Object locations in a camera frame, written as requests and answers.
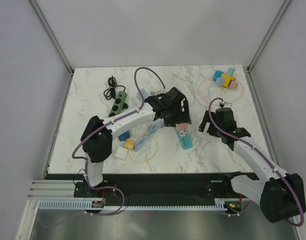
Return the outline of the blue cube socket adapter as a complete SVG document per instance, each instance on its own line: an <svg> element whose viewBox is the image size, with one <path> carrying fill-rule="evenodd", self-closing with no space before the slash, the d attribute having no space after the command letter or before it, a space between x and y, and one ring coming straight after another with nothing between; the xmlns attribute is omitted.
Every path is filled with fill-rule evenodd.
<svg viewBox="0 0 306 240"><path fill-rule="evenodd" d="M126 141L127 139L129 139L131 137L130 132L126 131L124 133L122 133L121 135L118 136L118 140L120 142Z"/></svg>

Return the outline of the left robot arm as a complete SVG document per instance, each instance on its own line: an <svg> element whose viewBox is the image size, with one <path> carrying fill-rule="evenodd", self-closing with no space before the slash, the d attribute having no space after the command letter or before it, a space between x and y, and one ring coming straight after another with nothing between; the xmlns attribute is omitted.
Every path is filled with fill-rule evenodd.
<svg viewBox="0 0 306 240"><path fill-rule="evenodd" d="M176 87L168 92L144 98L142 103L124 113L100 119L97 115L87 123L80 139L86 156L85 191L92 197L103 191L104 161L112 154L113 141L138 125L162 120L165 127L176 128L180 124L191 124L189 101Z"/></svg>

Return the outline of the green power strip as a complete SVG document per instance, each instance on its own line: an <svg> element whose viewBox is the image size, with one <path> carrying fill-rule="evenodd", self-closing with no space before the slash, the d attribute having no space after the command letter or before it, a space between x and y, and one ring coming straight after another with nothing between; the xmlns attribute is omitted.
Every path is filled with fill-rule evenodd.
<svg viewBox="0 0 306 240"><path fill-rule="evenodd" d="M126 110L129 106L126 104L127 93L125 91L119 91L114 100L114 104L110 110L109 117L119 115L122 110Z"/></svg>

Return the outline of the pink cube socket adapter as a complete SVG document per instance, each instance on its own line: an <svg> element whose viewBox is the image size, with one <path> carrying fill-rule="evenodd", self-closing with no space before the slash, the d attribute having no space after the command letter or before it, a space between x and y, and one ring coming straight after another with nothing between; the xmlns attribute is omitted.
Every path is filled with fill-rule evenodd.
<svg viewBox="0 0 306 240"><path fill-rule="evenodd" d="M183 130L187 129L189 126L190 125L188 123L183 122L183 123L176 124L175 128L176 128L177 131L180 132L180 131L183 131Z"/></svg>

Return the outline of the white charger block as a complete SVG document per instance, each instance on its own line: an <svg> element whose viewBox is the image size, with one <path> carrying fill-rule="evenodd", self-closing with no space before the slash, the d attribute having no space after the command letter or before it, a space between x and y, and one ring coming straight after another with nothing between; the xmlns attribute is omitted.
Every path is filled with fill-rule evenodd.
<svg viewBox="0 0 306 240"><path fill-rule="evenodd" d="M114 157L120 160L125 160L125 158L127 157L127 154L128 154L128 149L119 146L115 152Z"/></svg>

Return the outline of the teal power strip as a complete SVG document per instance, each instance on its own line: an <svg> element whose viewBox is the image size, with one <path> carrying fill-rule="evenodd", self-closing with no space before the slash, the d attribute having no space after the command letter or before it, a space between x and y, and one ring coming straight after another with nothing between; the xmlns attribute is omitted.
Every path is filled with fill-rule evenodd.
<svg viewBox="0 0 306 240"><path fill-rule="evenodd" d="M187 128L175 130L179 143L183 150L189 150L193 147L193 142Z"/></svg>

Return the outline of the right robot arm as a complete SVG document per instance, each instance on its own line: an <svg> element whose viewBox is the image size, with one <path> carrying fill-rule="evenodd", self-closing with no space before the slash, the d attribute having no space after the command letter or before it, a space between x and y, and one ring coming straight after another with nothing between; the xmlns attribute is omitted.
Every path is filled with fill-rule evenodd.
<svg viewBox="0 0 306 240"><path fill-rule="evenodd" d="M248 164L258 178L252 180L240 171L230 173L222 184L226 196L241 194L247 197L259 205L271 223L299 216L300 221L296 226L303 225L306 212L303 179L297 173L288 173L263 154L251 134L237 126L231 108L220 107L214 112L206 110L198 130L220 138Z"/></svg>

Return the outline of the yellow charger plug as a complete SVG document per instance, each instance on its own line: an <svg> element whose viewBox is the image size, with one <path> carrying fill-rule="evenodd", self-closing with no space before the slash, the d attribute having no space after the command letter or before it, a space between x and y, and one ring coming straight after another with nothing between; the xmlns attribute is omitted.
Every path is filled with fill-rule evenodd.
<svg viewBox="0 0 306 240"><path fill-rule="evenodd" d="M128 150L133 150L134 149L134 145L135 145L135 142L134 140L132 140L131 138L128 138L126 141L125 141L125 144L124 144L124 147Z"/></svg>

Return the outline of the light blue power strip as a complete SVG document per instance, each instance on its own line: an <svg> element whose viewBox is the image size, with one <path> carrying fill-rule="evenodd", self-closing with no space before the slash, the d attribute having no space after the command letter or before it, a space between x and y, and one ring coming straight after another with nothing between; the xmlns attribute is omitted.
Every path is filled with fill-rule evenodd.
<svg viewBox="0 0 306 240"><path fill-rule="evenodd" d="M144 88L140 89L140 92L137 93L137 97L141 100L143 96L143 99L145 100L146 98L149 97L149 94L147 93L147 91Z"/></svg>

